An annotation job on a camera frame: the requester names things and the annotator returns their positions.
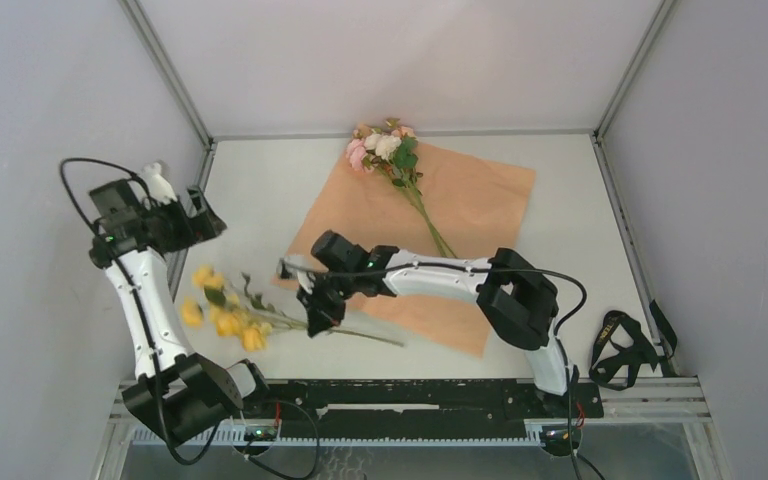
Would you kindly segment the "yellow fake flower bunch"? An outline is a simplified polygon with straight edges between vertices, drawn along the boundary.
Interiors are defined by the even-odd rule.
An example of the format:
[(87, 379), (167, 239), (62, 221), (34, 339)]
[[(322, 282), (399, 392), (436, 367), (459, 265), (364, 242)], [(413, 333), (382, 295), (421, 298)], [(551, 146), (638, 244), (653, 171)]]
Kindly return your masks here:
[(200, 297), (179, 302), (182, 323), (192, 329), (211, 325), (217, 336), (237, 338), (246, 352), (267, 349), (274, 335), (307, 331), (305, 321), (285, 314), (266, 302), (262, 293), (251, 291), (249, 274), (242, 273), (241, 278), (242, 286), (237, 287), (213, 266), (198, 267), (191, 283)]

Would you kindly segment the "peach white fake flower bunch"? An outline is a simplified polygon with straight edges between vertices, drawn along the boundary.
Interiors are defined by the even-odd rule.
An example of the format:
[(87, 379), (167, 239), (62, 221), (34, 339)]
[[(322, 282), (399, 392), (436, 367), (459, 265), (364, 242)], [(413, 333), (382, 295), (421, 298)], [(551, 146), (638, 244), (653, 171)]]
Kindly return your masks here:
[(419, 140), (412, 127), (399, 118), (389, 117), (382, 126), (357, 125), (345, 147), (344, 156), (358, 172), (375, 172), (383, 176), (423, 219), (437, 253), (446, 258), (457, 254), (434, 225), (423, 201), (418, 181), (424, 174), (418, 170)]

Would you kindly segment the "orange wrapping paper sheet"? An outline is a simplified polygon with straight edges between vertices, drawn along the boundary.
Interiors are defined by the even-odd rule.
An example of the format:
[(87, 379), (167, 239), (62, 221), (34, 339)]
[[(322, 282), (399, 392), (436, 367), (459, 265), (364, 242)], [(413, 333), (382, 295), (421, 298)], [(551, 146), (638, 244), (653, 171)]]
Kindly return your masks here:
[[(418, 188), (424, 208), (379, 173), (355, 169), (338, 157), (287, 252), (311, 255), (314, 241), (333, 230), (365, 249), (394, 245), (459, 259), (489, 257), (515, 246), (537, 180), (531, 168), (484, 160), (428, 143), (417, 148)], [(490, 325), (479, 308), (433, 296), (354, 296), (348, 303), (432, 342), (482, 357)]]

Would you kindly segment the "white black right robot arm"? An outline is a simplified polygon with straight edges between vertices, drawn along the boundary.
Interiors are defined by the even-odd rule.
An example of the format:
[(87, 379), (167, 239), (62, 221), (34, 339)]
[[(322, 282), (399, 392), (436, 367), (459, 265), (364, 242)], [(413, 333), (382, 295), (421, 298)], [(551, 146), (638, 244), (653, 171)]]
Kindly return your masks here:
[(432, 257), (392, 245), (366, 250), (332, 230), (314, 242), (311, 254), (322, 269), (303, 265), (298, 256), (277, 266), (280, 279), (298, 284), (310, 337), (340, 326), (357, 294), (457, 300), (477, 307), (502, 341), (524, 352), (544, 412), (562, 416), (576, 405), (573, 369), (558, 338), (565, 319), (554, 282), (581, 288), (577, 279), (538, 269), (509, 248), (484, 258)]

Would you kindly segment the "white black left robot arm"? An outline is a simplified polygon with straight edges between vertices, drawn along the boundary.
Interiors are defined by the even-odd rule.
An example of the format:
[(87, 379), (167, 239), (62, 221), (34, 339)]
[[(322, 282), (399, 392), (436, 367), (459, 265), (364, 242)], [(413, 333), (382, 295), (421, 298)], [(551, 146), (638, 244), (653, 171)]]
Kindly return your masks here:
[(78, 213), (92, 234), (89, 257), (115, 288), (135, 358), (135, 385), (123, 393), (128, 412), (155, 433), (173, 459), (190, 466), (202, 459), (177, 449), (242, 411), (265, 414), (273, 394), (258, 367), (242, 360), (225, 368), (197, 353), (183, 332), (168, 281), (166, 257), (218, 237), (226, 224), (203, 190), (190, 186), (188, 211), (164, 176), (162, 162), (89, 191), (98, 211)]

